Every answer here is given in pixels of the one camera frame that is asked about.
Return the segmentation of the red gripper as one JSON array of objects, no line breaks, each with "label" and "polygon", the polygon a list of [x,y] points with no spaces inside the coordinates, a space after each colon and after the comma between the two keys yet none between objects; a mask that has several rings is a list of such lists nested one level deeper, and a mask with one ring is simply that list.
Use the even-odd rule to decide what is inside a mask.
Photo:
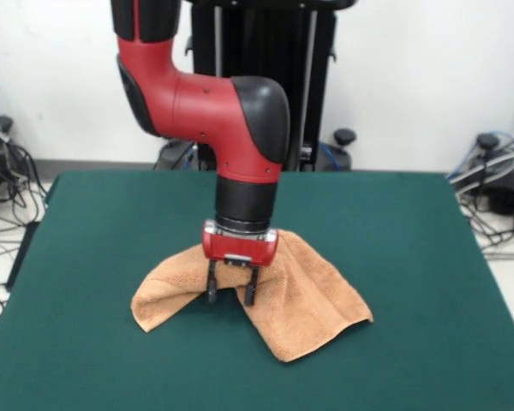
[{"label": "red gripper", "polygon": [[251,277],[245,288],[243,302],[245,307],[251,307],[256,295],[259,266],[271,264],[278,248],[278,240],[277,229],[270,228],[259,234],[237,234],[221,228],[214,220],[207,219],[202,230],[202,247],[209,259],[206,279],[207,301],[213,303],[217,299],[217,261],[237,261],[251,265]]}]

